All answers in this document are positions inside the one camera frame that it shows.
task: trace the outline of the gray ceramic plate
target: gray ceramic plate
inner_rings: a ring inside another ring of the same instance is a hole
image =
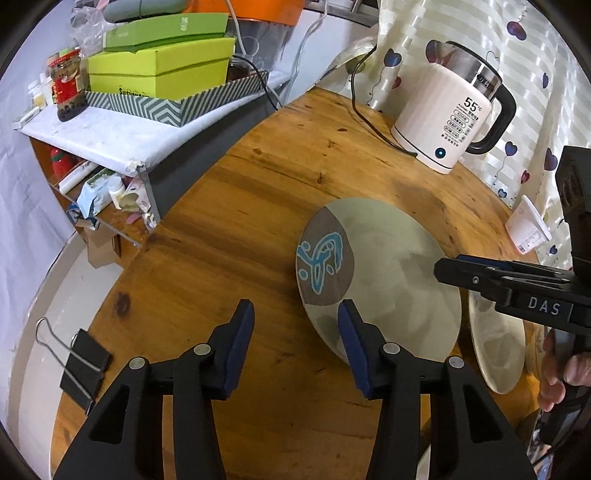
[[[304,308],[318,334],[344,361],[337,327],[341,300],[413,355],[443,361],[460,329],[456,287],[433,275],[437,241],[403,211],[372,199],[342,199],[320,209],[297,247],[295,269]]]

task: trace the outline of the blue swirl design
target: blue swirl design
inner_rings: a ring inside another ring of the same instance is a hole
[[[310,279],[312,290],[320,295],[326,274],[337,274],[343,264],[343,239],[339,233],[332,232],[320,239],[311,255],[310,250],[311,246],[306,241],[297,247],[297,256],[310,267],[310,274],[302,268],[298,270],[298,276],[303,281]]]

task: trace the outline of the cardboard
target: cardboard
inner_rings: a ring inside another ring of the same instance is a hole
[[[263,82],[267,84],[269,73],[263,70],[261,77]],[[140,116],[174,127],[182,127],[216,108],[261,90],[261,81],[258,75],[253,73],[246,78],[224,83],[182,100],[98,92],[86,92],[86,99],[88,104],[93,107]]]
[[[93,92],[179,100],[221,85],[234,53],[234,38],[211,38],[111,51],[88,59]]]
[[[95,268],[100,268],[116,262],[121,256],[121,238],[102,223],[98,223],[96,230],[84,227],[88,248],[88,262]]]
[[[105,34],[105,51],[136,52],[189,40],[221,38],[226,32],[228,14],[176,14],[143,18]]]

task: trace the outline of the white bucket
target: white bucket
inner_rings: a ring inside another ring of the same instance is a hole
[[[531,252],[535,247],[552,240],[550,229],[535,209],[531,200],[523,195],[519,206],[505,224],[515,248],[521,255]]]

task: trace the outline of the red object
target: red object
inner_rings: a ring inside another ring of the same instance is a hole
[[[57,103],[67,102],[83,90],[78,50],[72,50],[51,62],[49,68],[52,70],[51,77]]]
[[[56,177],[59,179],[64,177],[71,169],[76,166],[76,159],[68,152],[64,152],[59,148],[53,147],[50,150],[50,155],[53,173],[55,173]]]

